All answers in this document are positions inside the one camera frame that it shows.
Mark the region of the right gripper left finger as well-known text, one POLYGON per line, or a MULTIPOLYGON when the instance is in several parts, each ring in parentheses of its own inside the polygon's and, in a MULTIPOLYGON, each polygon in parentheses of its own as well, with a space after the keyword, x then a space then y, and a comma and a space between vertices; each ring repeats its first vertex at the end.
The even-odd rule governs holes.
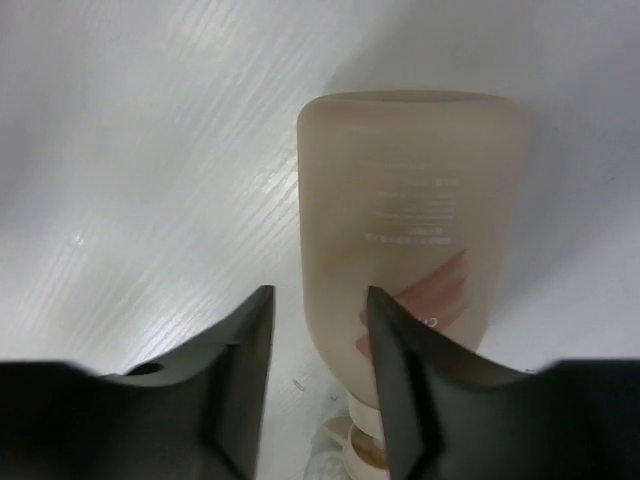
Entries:
POLYGON ((124 374, 62 361, 1 365, 5 479, 251 479, 274 290, 124 374))

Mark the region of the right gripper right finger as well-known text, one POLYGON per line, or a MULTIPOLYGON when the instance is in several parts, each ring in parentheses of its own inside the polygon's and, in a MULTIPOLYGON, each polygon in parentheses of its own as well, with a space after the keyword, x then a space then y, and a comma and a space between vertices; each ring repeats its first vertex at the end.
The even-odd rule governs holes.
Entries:
POLYGON ((376 389, 394 479, 635 479, 639 363, 483 358, 367 294, 376 389))

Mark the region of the beige lotion pump bottle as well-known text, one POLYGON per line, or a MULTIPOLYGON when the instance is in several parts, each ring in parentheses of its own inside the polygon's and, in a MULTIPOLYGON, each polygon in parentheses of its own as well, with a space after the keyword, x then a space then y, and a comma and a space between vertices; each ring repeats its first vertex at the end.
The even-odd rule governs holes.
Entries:
POLYGON ((324 423, 332 478, 384 479, 366 294, 476 349, 497 290, 531 118, 498 96, 370 91, 310 101, 297 121, 303 303, 345 387, 324 423))

